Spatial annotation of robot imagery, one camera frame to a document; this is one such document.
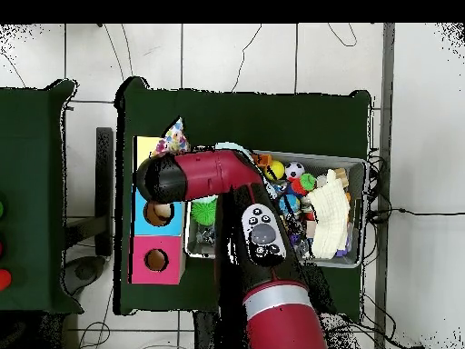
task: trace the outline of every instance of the green table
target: green table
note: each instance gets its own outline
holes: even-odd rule
[[[63,158],[60,121],[74,82],[44,90],[0,89],[0,269],[12,275],[0,311],[81,313],[61,286],[64,258]]]
[[[218,94],[150,90],[139,77],[120,87],[116,143],[114,311],[217,310],[213,261],[187,258],[179,285],[127,283],[133,138],[159,136],[181,116],[192,145],[235,142],[246,148],[366,159],[371,103],[366,91],[348,96]],[[359,319],[361,269],[324,268],[340,313]]]

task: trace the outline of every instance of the yellow block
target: yellow block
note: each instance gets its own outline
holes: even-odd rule
[[[150,156],[150,153],[161,139],[149,136],[137,136],[137,167]]]

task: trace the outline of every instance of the red button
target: red button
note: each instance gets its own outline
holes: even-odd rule
[[[0,269],[0,291],[3,291],[11,284],[11,274],[5,269]]]

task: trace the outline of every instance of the gray bin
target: gray bin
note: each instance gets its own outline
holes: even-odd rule
[[[289,162],[300,162],[305,171],[315,177],[324,175],[328,169],[344,168],[349,179],[348,192],[351,195],[351,210],[349,222],[353,223],[351,250],[342,257],[332,259],[307,258],[301,264],[315,263],[318,266],[354,268],[361,263],[365,246],[366,217],[368,212],[368,190],[370,186],[370,166],[363,159],[343,158],[338,156],[305,155],[293,153],[275,153],[270,151],[255,151],[257,154],[269,154],[272,159]],[[214,258],[213,247],[197,242],[199,225],[190,218],[191,205],[187,206],[187,222],[184,247],[189,256]]]

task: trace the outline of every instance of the robot control buttons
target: robot control buttons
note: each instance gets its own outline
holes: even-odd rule
[[[263,204],[251,204],[242,215],[242,229],[251,260],[262,266],[277,265],[286,256],[273,212]]]
[[[255,244],[269,244],[275,239],[276,233],[268,224],[257,224],[252,229],[252,242]]]

